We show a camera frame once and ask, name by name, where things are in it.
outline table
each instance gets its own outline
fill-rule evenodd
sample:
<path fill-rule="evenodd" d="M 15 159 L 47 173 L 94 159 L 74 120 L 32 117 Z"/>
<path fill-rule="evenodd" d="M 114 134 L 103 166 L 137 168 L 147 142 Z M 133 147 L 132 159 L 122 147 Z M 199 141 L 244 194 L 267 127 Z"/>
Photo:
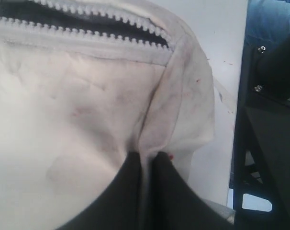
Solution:
<path fill-rule="evenodd" d="M 192 28 L 212 67 L 215 139 L 195 152 L 189 185 L 201 198 L 226 206 L 248 0 L 151 1 Z"/>

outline blue jeans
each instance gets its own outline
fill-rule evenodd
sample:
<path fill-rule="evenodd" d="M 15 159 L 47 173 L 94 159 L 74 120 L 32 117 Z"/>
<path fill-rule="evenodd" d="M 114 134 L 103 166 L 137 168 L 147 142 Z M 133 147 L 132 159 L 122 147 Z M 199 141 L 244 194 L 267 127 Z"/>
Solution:
<path fill-rule="evenodd" d="M 290 0 L 249 0 L 245 44 L 276 47 L 290 34 Z"/>

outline zipper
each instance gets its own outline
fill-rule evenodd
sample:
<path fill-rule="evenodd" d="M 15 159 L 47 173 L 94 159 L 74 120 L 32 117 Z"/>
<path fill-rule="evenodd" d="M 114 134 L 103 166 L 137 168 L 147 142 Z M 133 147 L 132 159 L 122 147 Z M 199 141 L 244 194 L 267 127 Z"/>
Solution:
<path fill-rule="evenodd" d="M 60 48 L 99 58 L 125 58 L 159 65 L 166 65 L 173 52 L 171 37 L 165 30 L 149 19 L 110 5 L 67 0 L 6 0 L 0 1 L 0 9 L 3 5 L 10 7 L 10 4 L 14 4 L 12 8 L 15 12 L 15 4 L 21 6 L 22 11 L 26 12 L 22 17 L 26 17 L 26 20 L 18 16 L 11 17 L 7 9 L 0 10 L 0 40 Z M 53 21 L 41 23 L 40 19 L 28 20 L 31 11 L 27 14 L 26 7 L 42 10 L 43 17 L 47 12 L 60 21 L 66 17 L 67 20 L 63 21 L 66 24 L 68 20 L 72 23 L 63 27 L 59 21 L 52 24 Z"/>

